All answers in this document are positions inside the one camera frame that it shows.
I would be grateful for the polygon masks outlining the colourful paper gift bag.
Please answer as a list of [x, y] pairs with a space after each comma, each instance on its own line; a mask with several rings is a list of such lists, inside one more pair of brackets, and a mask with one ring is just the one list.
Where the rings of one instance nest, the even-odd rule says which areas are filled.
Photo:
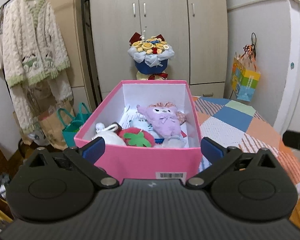
[[235, 53], [230, 84], [237, 100], [250, 102], [255, 93], [261, 73], [256, 62], [257, 36], [251, 33], [251, 44], [243, 47], [243, 54]]

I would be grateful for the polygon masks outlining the purple plush toy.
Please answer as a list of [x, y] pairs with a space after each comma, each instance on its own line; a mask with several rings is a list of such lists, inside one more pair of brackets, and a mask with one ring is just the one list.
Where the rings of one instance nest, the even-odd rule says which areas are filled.
[[177, 107], [136, 106], [138, 113], [152, 124], [153, 129], [163, 138], [181, 135], [181, 126], [177, 117]]

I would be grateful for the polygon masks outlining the red strawberry plush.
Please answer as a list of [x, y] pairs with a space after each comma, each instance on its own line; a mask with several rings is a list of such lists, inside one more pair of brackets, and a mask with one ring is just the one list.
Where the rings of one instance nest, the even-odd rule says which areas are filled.
[[118, 135], [124, 140], [127, 146], [154, 147], [155, 145], [153, 136], [139, 128], [130, 127], [123, 129]]

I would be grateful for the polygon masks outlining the white fluffy item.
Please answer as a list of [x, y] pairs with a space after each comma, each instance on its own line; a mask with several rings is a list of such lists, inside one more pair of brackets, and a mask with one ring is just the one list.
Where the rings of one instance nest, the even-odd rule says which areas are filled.
[[165, 138], [162, 147], [163, 148], [184, 148], [186, 141], [181, 135], [173, 135], [169, 138]]

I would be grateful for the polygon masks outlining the brown paper bag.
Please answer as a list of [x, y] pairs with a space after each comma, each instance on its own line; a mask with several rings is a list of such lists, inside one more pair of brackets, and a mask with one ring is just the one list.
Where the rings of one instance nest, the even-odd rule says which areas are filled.
[[65, 126], [57, 116], [57, 110], [60, 108], [64, 108], [68, 113], [74, 115], [72, 105], [67, 100], [56, 105], [50, 105], [46, 111], [38, 116], [38, 120], [49, 143], [58, 150], [64, 150], [67, 148], [66, 141], [62, 135], [62, 130]]

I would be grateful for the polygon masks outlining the beige wardrobe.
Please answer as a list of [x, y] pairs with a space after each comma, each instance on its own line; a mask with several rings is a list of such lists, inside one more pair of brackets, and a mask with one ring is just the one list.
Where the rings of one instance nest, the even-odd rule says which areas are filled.
[[224, 94], [228, 49], [226, 0], [88, 0], [99, 93], [136, 78], [130, 38], [161, 35], [175, 54], [166, 69], [196, 96]]

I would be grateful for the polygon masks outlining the teal tote bag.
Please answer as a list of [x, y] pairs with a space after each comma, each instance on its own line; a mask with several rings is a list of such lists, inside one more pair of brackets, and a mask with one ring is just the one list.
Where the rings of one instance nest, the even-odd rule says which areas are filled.
[[[70, 117], [70, 122], [67, 124], [61, 117], [61, 113], [64, 112], [68, 117]], [[85, 103], [81, 102], [79, 104], [79, 112], [76, 116], [71, 115], [66, 109], [60, 108], [57, 110], [57, 117], [63, 124], [62, 135], [68, 147], [74, 147], [74, 136], [77, 134], [81, 126], [85, 124], [87, 119], [90, 117], [91, 112]]]

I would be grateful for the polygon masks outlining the white panda plush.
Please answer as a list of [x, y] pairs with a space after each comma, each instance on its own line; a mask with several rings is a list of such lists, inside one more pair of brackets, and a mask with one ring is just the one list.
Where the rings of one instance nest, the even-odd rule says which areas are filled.
[[103, 123], [99, 122], [95, 124], [96, 134], [92, 137], [92, 140], [100, 137], [104, 139], [106, 145], [125, 146], [126, 143], [117, 134], [120, 127], [121, 126], [119, 126], [119, 124], [116, 122], [107, 127], [105, 127]]

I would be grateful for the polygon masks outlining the patchwork knitted table cover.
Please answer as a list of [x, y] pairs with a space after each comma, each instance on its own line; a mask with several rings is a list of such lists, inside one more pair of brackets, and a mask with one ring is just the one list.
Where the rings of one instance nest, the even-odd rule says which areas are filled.
[[251, 106], [229, 99], [194, 96], [202, 137], [246, 153], [268, 148], [295, 184], [300, 196], [300, 162], [283, 144], [281, 135]]

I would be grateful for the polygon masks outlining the cream knitted cardigan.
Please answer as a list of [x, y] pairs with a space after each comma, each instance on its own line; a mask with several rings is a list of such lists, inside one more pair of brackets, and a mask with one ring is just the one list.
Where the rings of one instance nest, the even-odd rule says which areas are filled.
[[5, 80], [21, 130], [40, 128], [27, 89], [46, 82], [56, 102], [71, 101], [70, 60], [54, 9], [47, 0], [14, 0], [4, 9], [2, 59]]

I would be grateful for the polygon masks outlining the white blue wet wipes pack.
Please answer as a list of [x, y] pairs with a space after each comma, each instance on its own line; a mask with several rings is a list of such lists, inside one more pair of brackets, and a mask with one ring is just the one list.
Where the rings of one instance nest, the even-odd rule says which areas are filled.
[[159, 135], [154, 129], [152, 124], [150, 124], [146, 119], [144, 118], [134, 118], [130, 120], [129, 122], [130, 127], [139, 128], [141, 130], [144, 130], [151, 134], [155, 140], [156, 144], [162, 144], [164, 141], [164, 138]]

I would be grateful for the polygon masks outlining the white door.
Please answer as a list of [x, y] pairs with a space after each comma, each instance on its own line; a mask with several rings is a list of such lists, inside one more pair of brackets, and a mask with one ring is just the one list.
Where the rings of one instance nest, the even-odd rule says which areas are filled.
[[274, 128], [300, 132], [300, 3], [289, 1], [291, 42], [288, 72]]

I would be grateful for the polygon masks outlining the yellow flower bouquet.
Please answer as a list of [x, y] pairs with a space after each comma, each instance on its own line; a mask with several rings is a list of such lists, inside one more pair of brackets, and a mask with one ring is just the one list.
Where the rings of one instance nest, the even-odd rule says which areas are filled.
[[128, 54], [137, 69], [136, 79], [166, 80], [168, 61], [175, 52], [161, 34], [146, 38], [145, 33], [146, 30], [141, 34], [134, 33], [129, 40]]

